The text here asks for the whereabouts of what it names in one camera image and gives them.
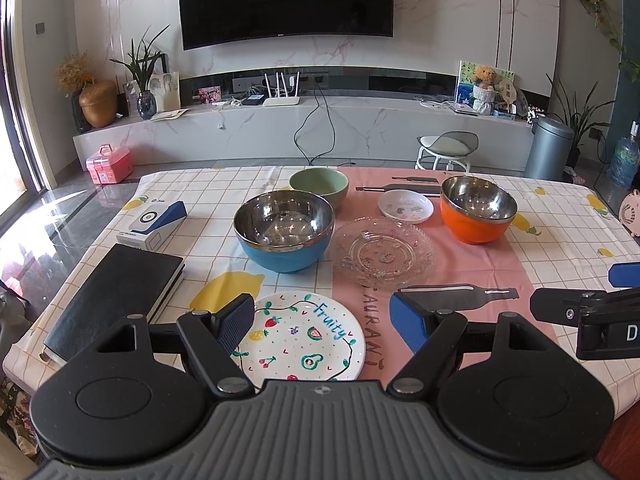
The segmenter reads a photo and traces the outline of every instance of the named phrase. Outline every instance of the stool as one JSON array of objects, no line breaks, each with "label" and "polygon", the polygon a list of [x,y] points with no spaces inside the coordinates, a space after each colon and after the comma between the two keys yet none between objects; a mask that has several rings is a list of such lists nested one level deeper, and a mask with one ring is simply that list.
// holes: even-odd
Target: stool
[{"label": "stool", "polygon": [[438,169],[441,160],[447,161],[447,171],[453,169],[453,165],[457,164],[465,168],[469,173],[471,165],[468,156],[478,149],[478,136],[471,132],[447,132],[439,137],[418,137],[420,142],[420,150],[418,150],[418,159],[415,162],[416,170],[426,170],[422,165],[422,158],[425,156],[433,156],[433,169]]}]

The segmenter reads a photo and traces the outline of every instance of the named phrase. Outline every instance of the black notebook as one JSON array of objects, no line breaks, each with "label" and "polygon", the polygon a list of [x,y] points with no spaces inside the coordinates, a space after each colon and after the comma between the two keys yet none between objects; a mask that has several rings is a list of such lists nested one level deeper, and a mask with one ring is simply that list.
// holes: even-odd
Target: black notebook
[{"label": "black notebook", "polygon": [[47,354],[64,364],[123,317],[142,314],[151,320],[183,268],[179,256],[115,244],[44,339]]}]

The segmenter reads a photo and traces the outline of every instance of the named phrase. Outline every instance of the blue and white box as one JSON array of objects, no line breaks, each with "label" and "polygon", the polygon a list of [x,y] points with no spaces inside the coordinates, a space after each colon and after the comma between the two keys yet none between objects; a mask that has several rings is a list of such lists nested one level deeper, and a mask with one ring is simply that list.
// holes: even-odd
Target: blue and white box
[{"label": "blue and white box", "polygon": [[156,251],[187,217],[184,202],[153,202],[129,226],[116,234],[116,240],[130,247]]}]

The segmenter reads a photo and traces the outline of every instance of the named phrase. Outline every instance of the pink toolbox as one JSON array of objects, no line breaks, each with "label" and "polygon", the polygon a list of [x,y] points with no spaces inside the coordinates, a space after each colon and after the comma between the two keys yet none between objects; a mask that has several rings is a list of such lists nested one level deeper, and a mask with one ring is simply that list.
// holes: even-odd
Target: pink toolbox
[{"label": "pink toolbox", "polygon": [[110,144],[103,144],[86,160],[86,168],[94,184],[117,184],[133,172],[131,153],[126,146],[113,150]]}]

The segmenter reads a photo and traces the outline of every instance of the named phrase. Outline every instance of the gray trash can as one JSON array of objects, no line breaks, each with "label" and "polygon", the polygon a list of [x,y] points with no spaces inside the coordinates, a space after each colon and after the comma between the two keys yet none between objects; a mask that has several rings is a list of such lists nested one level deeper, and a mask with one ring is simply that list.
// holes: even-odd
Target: gray trash can
[{"label": "gray trash can", "polygon": [[549,117],[540,117],[533,125],[533,144],[524,176],[540,180],[561,180],[569,157],[574,131]]}]

